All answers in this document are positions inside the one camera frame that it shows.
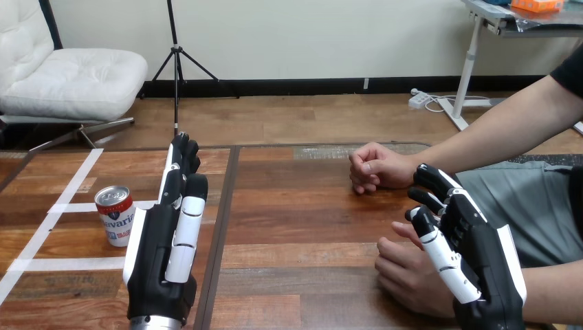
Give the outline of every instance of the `chair cushion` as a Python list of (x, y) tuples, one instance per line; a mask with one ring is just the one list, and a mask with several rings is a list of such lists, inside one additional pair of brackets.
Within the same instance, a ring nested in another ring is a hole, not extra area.
[(0, 0), (0, 96), (35, 72), (53, 49), (39, 0)]
[(14, 116), (115, 120), (133, 104), (147, 69), (146, 60), (133, 52), (56, 50), (0, 95), (0, 109)]

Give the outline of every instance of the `gray pants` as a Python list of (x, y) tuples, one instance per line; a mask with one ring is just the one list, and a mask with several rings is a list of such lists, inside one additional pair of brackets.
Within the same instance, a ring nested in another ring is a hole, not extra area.
[(583, 259), (569, 201), (570, 169), (503, 162), (457, 177), (495, 228), (510, 225), (522, 267), (543, 267)]

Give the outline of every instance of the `red and white can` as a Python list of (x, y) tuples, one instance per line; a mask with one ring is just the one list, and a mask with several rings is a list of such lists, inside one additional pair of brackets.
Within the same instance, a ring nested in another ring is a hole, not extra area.
[(95, 204), (110, 244), (127, 246), (135, 214), (129, 189), (122, 186), (103, 188), (95, 195)]

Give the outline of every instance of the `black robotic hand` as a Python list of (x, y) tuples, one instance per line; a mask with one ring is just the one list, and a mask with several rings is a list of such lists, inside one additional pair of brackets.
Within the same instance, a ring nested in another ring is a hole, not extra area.
[(524, 329), (526, 287), (509, 227), (493, 228), (468, 192), (441, 170), (419, 165), (414, 181), (434, 195), (411, 188), (409, 197), (423, 205), (405, 217), (455, 295), (462, 329)]
[(124, 282), (131, 329), (180, 329), (195, 301), (191, 275), (208, 194), (198, 145), (176, 135), (168, 148), (158, 203), (136, 209), (126, 253)]

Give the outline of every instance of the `tripod stand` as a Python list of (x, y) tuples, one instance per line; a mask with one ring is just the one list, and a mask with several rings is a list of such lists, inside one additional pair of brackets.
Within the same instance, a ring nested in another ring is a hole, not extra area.
[(160, 69), (158, 70), (156, 75), (154, 76), (154, 79), (152, 79), (152, 82), (155, 82), (158, 79), (158, 76), (160, 75), (162, 70), (165, 68), (166, 64), (168, 64), (168, 61), (170, 60), (170, 58), (172, 56), (174, 56), (174, 135), (177, 135), (178, 134), (178, 103), (180, 102), (180, 89), (185, 84), (184, 77), (182, 76), (182, 64), (180, 63), (180, 54), (186, 56), (187, 59), (189, 59), (194, 64), (196, 64), (199, 68), (201, 68), (201, 70), (204, 71), (207, 75), (209, 75), (215, 82), (217, 82), (221, 86), (225, 87), (229, 91), (229, 94), (231, 94), (232, 96), (235, 96), (236, 98), (239, 98), (239, 96), (233, 91), (233, 89), (231, 88), (231, 86), (229, 86), (229, 84), (221, 82), (217, 77), (215, 77), (213, 74), (210, 73), (210, 71), (208, 71), (202, 65), (200, 65), (200, 63), (198, 63), (195, 59), (193, 59), (192, 56), (188, 55), (188, 53), (186, 53), (184, 51), (184, 49), (182, 49), (182, 47), (180, 47), (178, 45), (178, 38), (176, 37), (176, 27), (174, 25), (174, 12), (172, 10), (172, 0), (167, 0), (167, 2), (168, 2), (168, 15), (170, 17), (170, 28), (172, 29), (172, 41), (173, 41), (174, 46), (172, 46), (172, 48), (170, 49), (170, 54), (168, 55), (168, 57), (164, 61), (164, 64), (162, 64), (162, 66), (160, 67)]

